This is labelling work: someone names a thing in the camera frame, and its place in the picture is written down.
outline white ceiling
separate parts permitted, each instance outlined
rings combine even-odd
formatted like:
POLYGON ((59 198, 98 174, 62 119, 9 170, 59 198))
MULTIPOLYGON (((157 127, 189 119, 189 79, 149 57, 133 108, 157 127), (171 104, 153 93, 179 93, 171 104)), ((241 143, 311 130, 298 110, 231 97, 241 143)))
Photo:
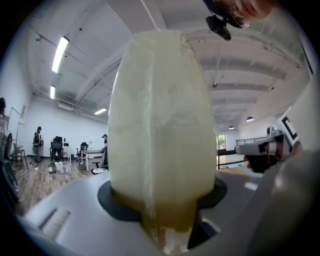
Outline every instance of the white ceiling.
MULTIPOLYGON (((133 33, 155 26, 181 29, 208 86, 218 83, 210 92, 217 125, 237 126, 267 89, 281 86, 304 67, 301 43, 279 10, 246 29, 229 26, 231 41, 210 32, 205 22, 209 14, 202 0, 47 1, 25 28, 32 88, 48 95, 55 85, 58 99, 93 116, 109 108, 118 66, 133 33), (52 63, 61 36, 70 43, 56 74, 52 63)), ((98 117, 107 121, 108 113, 98 117)))

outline wooden floor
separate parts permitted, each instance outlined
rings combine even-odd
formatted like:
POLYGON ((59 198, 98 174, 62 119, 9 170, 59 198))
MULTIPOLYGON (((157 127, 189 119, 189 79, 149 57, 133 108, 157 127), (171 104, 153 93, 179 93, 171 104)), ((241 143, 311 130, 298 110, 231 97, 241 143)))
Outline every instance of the wooden floor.
POLYGON ((27 213, 28 210, 40 200, 44 199, 66 183, 75 179, 85 179, 86 177, 93 175, 90 170, 96 168, 96 165, 92 164, 92 160, 90 160, 89 171, 79 170, 78 163, 74 160, 71 163, 71 171, 49 174, 49 158, 43 158, 39 163, 35 163, 34 159, 31 157, 27 157, 26 159, 29 169, 27 169, 25 163, 21 170, 19 163, 17 167, 16 163, 12 164, 12 168, 16 171, 15 175, 19 184, 18 195, 21 199, 21 202, 16 205, 14 211, 21 216, 27 213))

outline window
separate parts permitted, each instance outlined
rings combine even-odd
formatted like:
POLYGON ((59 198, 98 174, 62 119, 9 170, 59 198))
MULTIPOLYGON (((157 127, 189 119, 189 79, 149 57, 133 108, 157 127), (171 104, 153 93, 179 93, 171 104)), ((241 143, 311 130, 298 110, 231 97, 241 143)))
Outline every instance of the window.
MULTIPOLYGON (((216 149, 217 150, 225 150, 227 149, 227 143, 226 143, 226 135, 221 134, 216 136, 216 149)), ((227 156, 226 155, 220 155, 216 156, 216 164, 226 164, 227 163, 227 156)))

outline black office chair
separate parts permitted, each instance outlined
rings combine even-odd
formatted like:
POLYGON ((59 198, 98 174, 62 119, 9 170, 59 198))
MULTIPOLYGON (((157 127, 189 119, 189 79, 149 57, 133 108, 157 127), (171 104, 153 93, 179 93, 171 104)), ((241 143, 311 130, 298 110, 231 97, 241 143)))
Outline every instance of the black office chair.
POLYGON ((55 161, 61 161, 63 153, 64 149, 62 148, 62 143, 58 139, 54 138, 50 147, 50 162, 54 163, 55 161))
POLYGON ((81 151, 85 151, 85 150, 88 150, 88 144, 86 142, 82 142, 81 145, 80 145, 80 151, 78 151, 79 148, 76 148, 76 155, 77 155, 77 158, 76 158, 76 161, 78 162, 79 160, 80 161, 85 161, 86 159, 81 159, 81 151))

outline desk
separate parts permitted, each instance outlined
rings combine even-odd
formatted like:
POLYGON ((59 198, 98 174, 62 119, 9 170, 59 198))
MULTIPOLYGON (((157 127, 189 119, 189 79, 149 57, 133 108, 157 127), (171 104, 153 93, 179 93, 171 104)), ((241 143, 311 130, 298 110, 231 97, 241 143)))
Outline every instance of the desk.
POLYGON ((63 149, 63 151, 62 151, 62 157, 64 157, 64 156, 63 156, 63 153, 67 153, 66 159, 70 159, 70 163, 71 163, 71 147, 69 147, 69 146, 63 146, 62 149, 63 149))
POLYGON ((86 171, 88 172, 89 171, 89 155, 92 156, 93 158, 94 157, 102 157, 103 158, 103 155, 104 153, 101 152, 101 150, 82 150, 81 151, 81 161, 82 159, 84 159, 84 155, 83 153, 85 153, 85 161, 86 161, 86 171))

